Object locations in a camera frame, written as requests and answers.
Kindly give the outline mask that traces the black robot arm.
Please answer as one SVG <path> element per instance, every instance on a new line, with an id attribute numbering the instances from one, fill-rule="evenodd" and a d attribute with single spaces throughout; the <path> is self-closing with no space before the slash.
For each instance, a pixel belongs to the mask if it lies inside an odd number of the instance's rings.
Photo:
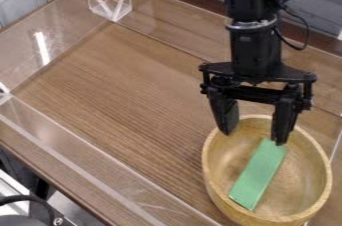
<path id="1" fill-rule="evenodd" d="M 280 12 L 289 0 L 225 0 L 232 60 L 205 63 L 202 93 L 208 96 L 220 130 L 229 134 L 240 122 L 241 100 L 276 106 L 272 140 L 284 145 L 298 114 L 312 108 L 317 76 L 282 62 L 288 40 L 280 30 Z"/>

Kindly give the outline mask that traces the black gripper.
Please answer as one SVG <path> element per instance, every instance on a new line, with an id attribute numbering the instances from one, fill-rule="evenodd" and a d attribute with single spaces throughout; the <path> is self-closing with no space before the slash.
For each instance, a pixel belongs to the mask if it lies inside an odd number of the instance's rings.
<path id="1" fill-rule="evenodd" d="M 282 146 L 294 129 L 298 110 L 312 108 L 317 76 L 282 62 L 284 36 L 278 27 L 230 31 L 232 61 L 200 66 L 202 93 L 209 98 L 218 129 L 230 135 L 237 128 L 238 100 L 274 105 L 272 139 Z"/>

